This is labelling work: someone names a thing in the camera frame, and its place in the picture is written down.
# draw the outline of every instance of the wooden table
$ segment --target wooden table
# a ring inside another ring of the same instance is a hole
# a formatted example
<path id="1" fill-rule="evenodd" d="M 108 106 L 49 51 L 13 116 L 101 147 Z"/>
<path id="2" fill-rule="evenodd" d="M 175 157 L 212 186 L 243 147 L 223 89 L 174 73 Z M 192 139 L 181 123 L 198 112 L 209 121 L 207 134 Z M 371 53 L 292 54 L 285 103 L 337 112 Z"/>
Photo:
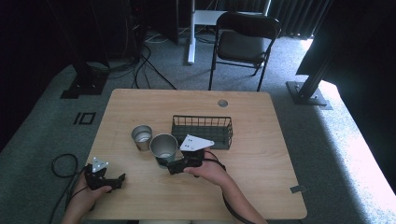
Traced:
<path id="1" fill-rule="evenodd" d="M 218 105 L 226 100 L 228 106 Z M 265 92 L 114 90 L 88 158 L 108 161 L 106 178 L 125 173 L 122 189 L 106 194 L 92 219 L 231 219 L 219 187 L 192 175 L 169 175 L 150 151 L 138 151 L 132 129 L 147 124 L 170 133 L 174 115 L 229 116 L 229 150 L 213 150 L 249 201 L 267 219 L 306 216 L 271 97 Z"/>

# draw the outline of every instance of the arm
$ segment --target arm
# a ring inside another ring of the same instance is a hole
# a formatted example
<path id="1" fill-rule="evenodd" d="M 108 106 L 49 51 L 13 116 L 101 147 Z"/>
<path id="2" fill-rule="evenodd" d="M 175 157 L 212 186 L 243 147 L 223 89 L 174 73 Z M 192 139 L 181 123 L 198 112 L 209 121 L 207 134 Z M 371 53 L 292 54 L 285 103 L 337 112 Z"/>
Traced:
<path id="1" fill-rule="evenodd" d="M 210 153 L 206 153 L 205 158 L 215 159 Z M 203 161 L 202 166 L 186 167 L 184 172 L 191 175 L 198 175 L 212 184 L 218 185 L 228 204 L 239 216 L 257 224 L 267 223 L 262 215 L 250 204 L 233 178 L 215 162 Z"/>
<path id="2" fill-rule="evenodd" d="M 78 224 L 82 217 L 93 207 L 95 201 L 110 190 L 110 186 L 91 190 L 88 188 L 84 174 L 82 174 L 73 190 L 74 197 L 64 212 L 62 224 Z"/>

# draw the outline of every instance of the black controller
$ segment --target black controller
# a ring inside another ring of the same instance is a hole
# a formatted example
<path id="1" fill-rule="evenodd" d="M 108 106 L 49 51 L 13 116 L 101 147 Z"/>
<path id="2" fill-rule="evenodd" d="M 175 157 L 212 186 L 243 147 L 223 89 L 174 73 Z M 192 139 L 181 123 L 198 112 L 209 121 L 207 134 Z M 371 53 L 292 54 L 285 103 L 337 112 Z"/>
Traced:
<path id="1" fill-rule="evenodd" d="M 120 189 L 122 187 L 125 174 L 120 175 L 117 179 L 106 179 L 105 173 L 106 168 L 94 173 L 92 171 L 92 165 L 88 163 L 85 169 L 85 179 L 87 180 L 88 187 L 92 190 L 99 189 L 103 186 L 110 186 L 112 189 Z"/>
<path id="2" fill-rule="evenodd" d="M 166 164 L 171 175 L 183 173 L 186 167 L 200 167 L 205 158 L 205 151 L 199 149 L 196 151 L 181 151 L 183 159 L 178 161 L 171 161 Z"/>

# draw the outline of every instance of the white desk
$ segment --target white desk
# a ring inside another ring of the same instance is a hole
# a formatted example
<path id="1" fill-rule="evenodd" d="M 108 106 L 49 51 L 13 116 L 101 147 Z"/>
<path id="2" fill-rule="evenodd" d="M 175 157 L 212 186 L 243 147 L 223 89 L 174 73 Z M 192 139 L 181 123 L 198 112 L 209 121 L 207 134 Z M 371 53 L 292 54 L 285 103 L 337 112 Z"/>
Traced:
<path id="1" fill-rule="evenodd" d="M 268 14 L 271 0 L 266 0 L 263 14 Z M 216 25 L 216 21 L 225 11 L 195 10 L 195 0 L 191 0 L 191 36 L 189 47 L 189 64 L 195 61 L 195 25 Z"/>

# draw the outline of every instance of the chair seat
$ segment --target chair seat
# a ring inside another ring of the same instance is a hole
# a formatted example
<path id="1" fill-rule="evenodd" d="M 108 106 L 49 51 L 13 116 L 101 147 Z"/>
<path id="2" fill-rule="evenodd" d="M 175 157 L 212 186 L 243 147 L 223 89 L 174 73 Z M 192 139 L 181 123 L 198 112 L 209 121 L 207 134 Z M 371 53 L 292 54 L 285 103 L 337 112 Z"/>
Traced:
<path id="1" fill-rule="evenodd" d="M 264 61 L 264 39 L 240 35 L 225 31 L 220 36 L 219 58 L 244 63 L 262 63 Z"/>

